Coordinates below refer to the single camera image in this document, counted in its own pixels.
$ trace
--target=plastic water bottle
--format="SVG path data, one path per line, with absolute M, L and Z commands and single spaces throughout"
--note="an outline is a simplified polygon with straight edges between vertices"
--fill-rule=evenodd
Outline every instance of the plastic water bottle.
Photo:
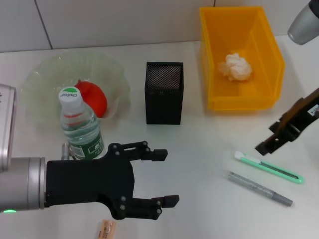
M 105 155 L 99 122 L 94 111 L 82 99 L 75 87 L 59 93 L 62 105 L 60 121 L 73 154 L 78 159 L 97 159 Z

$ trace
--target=red object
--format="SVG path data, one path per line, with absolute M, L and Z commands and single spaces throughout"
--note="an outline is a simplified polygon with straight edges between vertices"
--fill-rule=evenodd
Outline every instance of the red object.
M 79 89 L 83 101 L 92 108 L 96 116 L 98 118 L 102 118 L 107 109 L 108 103 L 100 87 L 91 82 L 81 80 L 78 81 L 75 87 Z

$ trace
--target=white tabletop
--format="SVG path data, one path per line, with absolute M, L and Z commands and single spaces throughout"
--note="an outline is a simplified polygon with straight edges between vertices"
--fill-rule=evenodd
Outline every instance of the white tabletop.
M 101 125 L 106 145 L 147 140 L 151 149 L 166 148 L 165 162 L 134 161 L 134 197 L 179 194 L 175 208 L 157 221 L 118 221 L 115 239 L 262 239 L 317 238 L 319 233 L 319 123 L 293 143 L 264 157 L 305 177 L 298 185 L 233 159 L 236 150 L 261 157 L 254 149 L 271 135 L 268 127 L 300 97 L 319 87 L 319 39 L 297 46 L 277 37 L 286 62 L 280 100 L 253 115 L 221 116 L 205 110 L 199 42 L 102 47 L 117 59 L 131 86 L 131 107 Z M 1 83 L 21 88 L 42 60 L 66 50 L 0 54 Z M 184 63 L 181 125 L 146 125 L 144 83 L 147 61 Z M 18 106 L 13 156 L 59 160 L 62 130 L 34 126 Z M 234 171 L 294 201 L 284 207 L 224 178 Z M 0 214 L 3 239 L 95 239 L 98 223 L 112 217 L 99 203 L 53 206 L 45 210 Z

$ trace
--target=white tissue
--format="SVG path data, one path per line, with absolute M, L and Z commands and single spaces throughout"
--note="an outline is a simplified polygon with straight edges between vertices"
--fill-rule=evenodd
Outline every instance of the white tissue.
M 247 80 L 252 73 L 252 68 L 244 57 L 240 57 L 238 53 L 227 55 L 226 62 L 219 65 L 219 70 L 232 80 Z

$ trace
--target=green box cutter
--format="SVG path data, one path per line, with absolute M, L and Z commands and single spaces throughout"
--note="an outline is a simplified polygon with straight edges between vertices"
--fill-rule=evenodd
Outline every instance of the green box cutter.
M 282 177 L 284 179 L 287 179 L 291 182 L 298 183 L 298 184 L 304 183 L 303 176 L 300 176 L 297 173 L 290 172 L 286 169 L 280 168 L 280 167 L 278 167 L 274 164 L 271 164 L 269 162 L 262 161 L 260 159 L 251 157 L 251 156 L 247 155 L 246 153 L 236 151 L 234 157 L 235 157 L 235 159 L 238 159 L 238 160 L 240 160 L 244 163 L 247 163 L 253 167 L 260 168 L 266 172 L 275 174 L 275 175 Z

